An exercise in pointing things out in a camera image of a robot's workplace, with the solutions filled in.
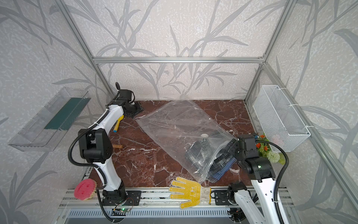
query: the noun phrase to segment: white wire basket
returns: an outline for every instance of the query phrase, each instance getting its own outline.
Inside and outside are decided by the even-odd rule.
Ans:
[[[253,109],[269,141],[285,152],[294,150],[311,133],[297,111],[277,85],[262,86]],[[280,152],[271,146],[274,152]]]

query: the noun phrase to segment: red marble tabletop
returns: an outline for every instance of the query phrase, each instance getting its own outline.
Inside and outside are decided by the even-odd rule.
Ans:
[[[253,133],[254,129],[242,100],[194,100],[223,129],[234,136]],[[140,101],[144,112],[149,114],[168,103],[166,100]],[[131,118],[120,122],[118,132],[110,132],[112,144],[123,145],[114,148],[112,160],[118,176],[125,187],[164,187],[177,176],[194,180],[194,178],[177,161],[172,159],[158,146]],[[95,170],[90,178],[101,183]],[[243,181],[251,185],[247,174],[234,164],[216,183],[205,181],[202,186],[227,186],[232,182]]]

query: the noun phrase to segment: aluminum frame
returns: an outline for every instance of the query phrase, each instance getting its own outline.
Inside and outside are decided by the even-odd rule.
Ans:
[[[301,117],[302,121],[308,125],[313,126],[312,122],[309,120],[309,118],[306,116],[304,111],[301,109],[301,107],[296,102],[296,100],[292,97],[290,92],[286,89],[283,82],[280,80],[280,78],[276,75],[276,72],[272,69],[272,67],[265,62],[262,65],[263,71],[266,72],[270,80],[278,85],[283,93],[287,96],[288,100],[293,104],[295,107],[298,115]],[[338,161],[337,157],[334,155],[332,150],[329,148],[325,140],[322,138],[322,136],[319,134],[316,128],[314,127],[308,127],[311,132],[311,137],[309,138],[311,140],[311,143],[317,150],[318,154],[322,158],[323,162],[328,167],[329,171],[332,173],[332,175],[335,177],[338,185],[341,187],[342,191],[347,195],[347,198],[352,203],[355,210],[358,212],[358,186],[355,184],[353,179],[350,177],[350,175],[347,173],[345,168],[342,166],[342,164]]]
[[[213,186],[211,187],[212,190],[226,190],[227,186]],[[253,186],[247,186],[248,190],[250,190],[251,194],[255,194],[255,189]],[[145,210],[145,209],[177,209],[179,205],[183,202],[181,199],[170,199],[169,195],[171,192],[169,191],[169,187],[142,187],[142,188],[126,188],[126,190],[140,190],[142,191],[141,194],[141,201],[139,206],[135,208],[137,210]],[[52,224],[58,223],[65,223],[66,219],[71,211],[71,209],[85,209],[88,213],[92,213],[93,211],[97,211],[99,209],[98,199],[97,197],[93,197],[91,199],[80,201],[76,199],[73,195],[73,189],[68,189],[66,194],[61,201],[58,210],[53,217]],[[283,207],[285,211],[287,211],[287,217],[292,221],[292,223],[300,224],[300,219],[296,211],[289,191],[286,188],[279,188],[280,199],[282,201]],[[260,201],[255,203],[257,207],[261,207]],[[105,209],[113,209],[113,206],[105,206]],[[127,208],[128,206],[117,206],[118,209],[120,208]],[[229,208],[237,208],[237,205],[215,205],[214,202],[208,204],[207,202],[200,202],[199,205],[195,206],[194,209],[229,209]]]
[[[270,39],[270,42],[268,43],[268,46],[266,48],[266,51],[265,53],[263,54],[263,62],[267,62],[278,38],[280,37],[280,34],[283,30],[283,27],[285,26],[287,20],[289,19],[292,11],[293,11],[293,8],[296,4],[297,0],[288,0],[285,7],[284,7],[284,10],[281,14],[281,17],[279,19],[279,22],[277,23],[277,26],[275,28],[275,31],[274,33],[272,34],[272,37]],[[262,64],[260,64],[260,66],[258,67],[258,70],[256,71],[256,74],[255,74],[255,77],[254,79],[252,80],[252,83],[250,85],[250,88],[249,90],[247,91],[247,94],[245,96],[245,101],[248,100],[249,96],[251,95],[252,91],[253,91],[253,87],[256,85],[258,79],[260,78],[260,75],[261,75],[261,71],[262,71]]]
[[[87,59],[89,60],[90,64],[92,65],[93,70],[96,72],[98,78],[105,86],[107,92],[111,96],[111,98],[114,97],[114,93],[112,89],[110,88],[107,79],[103,75],[102,71],[100,70],[100,67],[93,62],[93,56],[91,54],[91,51],[86,44],[84,38],[82,37],[81,32],[79,31],[79,28],[77,27],[71,13],[69,12],[66,3],[63,0],[53,0],[55,2],[55,5],[58,9],[58,11],[61,13],[62,17],[65,19],[67,25],[71,29],[73,35],[75,36],[76,40],[78,41],[80,47],[82,48],[84,54],[86,55]]]
[[[94,63],[262,63],[262,57],[94,57]]]

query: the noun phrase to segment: yellow work glove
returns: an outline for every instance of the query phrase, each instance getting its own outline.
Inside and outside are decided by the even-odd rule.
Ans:
[[[180,208],[186,209],[196,206],[200,201],[206,201],[211,204],[211,188],[202,187],[198,182],[177,177],[171,182],[176,187],[170,187],[169,191],[174,192],[170,195],[171,199],[187,199],[188,201],[181,203]]]

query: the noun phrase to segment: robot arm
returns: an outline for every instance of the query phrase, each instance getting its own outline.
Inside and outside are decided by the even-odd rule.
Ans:
[[[119,117],[124,115],[133,118],[142,111],[140,103],[132,100],[132,91],[120,90],[119,96],[116,96],[108,104],[106,111],[94,123],[96,126],[89,131],[81,129],[78,132],[78,135],[81,135],[78,140],[81,157],[88,163],[98,166],[95,169],[102,183],[104,183],[103,176],[106,178],[103,195],[117,198],[118,201],[126,200],[126,192],[124,184],[113,166],[113,147],[108,134]]]
[[[240,206],[251,224],[280,223],[274,203],[276,176],[270,161],[267,158],[259,157],[254,136],[242,135],[238,138],[238,141],[233,139],[227,147],[229,147],[229,153],[238,160],[240,168],[248,173],[260,200],[263,216],[242,182],[229,186],[229,201]],[[277,203],[284,223],[288,224],[289,222],[278,193]]]

